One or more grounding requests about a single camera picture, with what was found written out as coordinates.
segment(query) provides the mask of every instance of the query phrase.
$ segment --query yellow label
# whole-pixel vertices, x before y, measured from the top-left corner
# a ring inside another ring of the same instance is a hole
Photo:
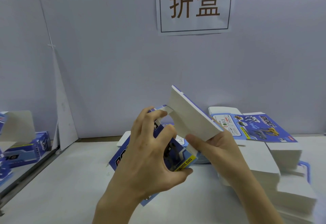
[[[10,148],[19,148],[19,147],[25,147],[25,146],[30,146],[30,145],[33,145],[33,144],[17,145],[17,146],[12,146]]]
[[[188,166],[189,163],[191,163],[193,160],[195,160],[196,157],[195,156],[190,156],[181,166],[179,166],[177,169],[175,169],[175,172],[178,172],[184,168],[186,168]]]
[[[243,127],[240,127],[240,129],[242,129],[243,133],[245,134],[247,139],[251,139],[250,136],[248,135],[248,133],[244,130]]]

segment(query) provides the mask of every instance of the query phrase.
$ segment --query hand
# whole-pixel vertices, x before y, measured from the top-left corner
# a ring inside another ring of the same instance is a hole
[[[253,177],[238,145],[228,130],[224,129],[223,132],[206,142],[191,134],[187,135],[185,139],[212,163],[217,172],[232,187]]]
[[[163,160],[164,149],[177,132],[167,125],[155,139],[154,121],[165,117],[166,111],[148,113],[153,107],[141,111],[131,128],[130,142],[108,186],[110,190],[128,190],[138,201],[171,189],[184,182],[192,169],[169,171]]]

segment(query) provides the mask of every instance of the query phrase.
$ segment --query right hand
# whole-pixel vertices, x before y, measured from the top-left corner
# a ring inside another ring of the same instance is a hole
[[[253,178],[238,145],[228,130],[224,129],[206,142],[191,134],[186,135],[185,139],[211,162],[233,188]]]

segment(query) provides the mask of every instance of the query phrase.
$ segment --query left hand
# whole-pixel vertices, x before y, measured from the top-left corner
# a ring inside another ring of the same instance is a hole
[[[154,121],[165,117],[166,111],[141,111],[131,128],[130,142],[119,163],[107,191],[125,192],[138,202],[152,194],[166,191],[184,182],[193,170],[169,171],[163,160],[164,149],[177,132],[167,125],[157,138],[153,137]]]

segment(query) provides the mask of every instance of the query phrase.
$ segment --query white wall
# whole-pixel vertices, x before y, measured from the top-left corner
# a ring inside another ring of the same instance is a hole
[[[55,85],[39,0],[0,0],[0,111],[31,110],[54,135]]]
[[[155,0],[43,0],[79,137],[121,135],[177,85],[201,108],[323,132],[326,0],[236,0],[231,33],[158,37]]]

